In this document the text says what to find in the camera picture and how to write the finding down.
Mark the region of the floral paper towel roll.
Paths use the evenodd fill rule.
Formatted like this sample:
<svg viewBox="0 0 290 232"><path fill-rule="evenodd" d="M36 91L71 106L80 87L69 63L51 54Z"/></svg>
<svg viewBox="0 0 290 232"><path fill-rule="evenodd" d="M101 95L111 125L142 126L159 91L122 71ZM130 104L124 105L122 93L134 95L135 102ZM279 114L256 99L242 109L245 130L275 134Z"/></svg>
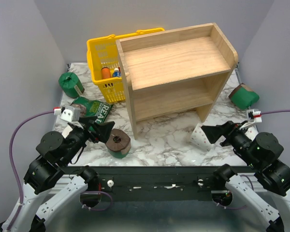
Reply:
<svg viewBox="0 0 290 232"><path fill-rule="evenodd" d="M73 129L70 126L67 126L62 132L62 136L66 138L72 130Z"/></svg>
<svg viewBox="0 0 290 232"><path fill-rule="evenodd" d="M196 125L190 136L190 142L196 145L200 150L208 152L213 148L213 145L209 142L202 130L202 125L203 123L198 123Z"/></svg>
<svg viewBox="0 0 290 232"><path fill-rule="evenodd" d="M254 128L254 127L250 127L250 128L247 129L245 135L246 135L250 140L253 141L253 140L255 139L255 137L257 136L258 133L259 133L259 132L258 132L258 130L257 130L256 128Z"/></svg>

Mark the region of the green brown roll front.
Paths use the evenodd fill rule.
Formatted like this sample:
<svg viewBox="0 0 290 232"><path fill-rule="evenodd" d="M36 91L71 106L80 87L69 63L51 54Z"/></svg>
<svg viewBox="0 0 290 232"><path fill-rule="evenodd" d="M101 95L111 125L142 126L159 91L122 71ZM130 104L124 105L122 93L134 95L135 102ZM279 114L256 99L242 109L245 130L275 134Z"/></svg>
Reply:
<svg viewBox="0 0 290 232"><path fill-rule="evenodd" d="M105 145L114 158L123 159L131 149L131 139L124 131L112 129L109 140Z"/></svg>

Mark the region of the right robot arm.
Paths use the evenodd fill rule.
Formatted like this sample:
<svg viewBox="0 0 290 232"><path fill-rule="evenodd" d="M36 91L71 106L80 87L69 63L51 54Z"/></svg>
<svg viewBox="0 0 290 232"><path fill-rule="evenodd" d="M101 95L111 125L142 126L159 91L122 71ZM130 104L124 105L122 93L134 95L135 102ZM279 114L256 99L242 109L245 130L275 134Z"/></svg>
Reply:
<svg viewBox="0 0 290 232"><path fill-rule="evenodd" d="M227 188L236 195L259 218L268 232L290 232L290 167L279 160L283 146L271 133L260 132L254 140L246 136L243 124L228 121L222 125L202 126L208 141L214 144L220 137L221 146L232 146L255 174L262 187L267 190L276 207L264 201L249 188L240 175L228 164L213 173L213 185L217 189Z"/></svg>

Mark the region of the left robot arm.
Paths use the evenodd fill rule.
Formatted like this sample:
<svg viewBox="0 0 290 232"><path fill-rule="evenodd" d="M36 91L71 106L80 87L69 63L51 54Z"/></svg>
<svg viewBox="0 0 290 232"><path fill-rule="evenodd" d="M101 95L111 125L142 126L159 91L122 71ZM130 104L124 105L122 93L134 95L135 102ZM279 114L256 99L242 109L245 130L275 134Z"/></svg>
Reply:
<svg viewBox="0 0 290 232"><path fill-rule="evenodd" d="M65 174L74 156L86 147L86 142L106 143L115 125L113 121L98 124L91 117L83 127L72 125L64 137L57 131L46 133L36 150L39 156L29 165L20 197L12 213L0 223L0 232L44 232L56 213L85 191L103 194L98 173L91 167L81 167L66 187L55 196L45 198Z"/></svg>

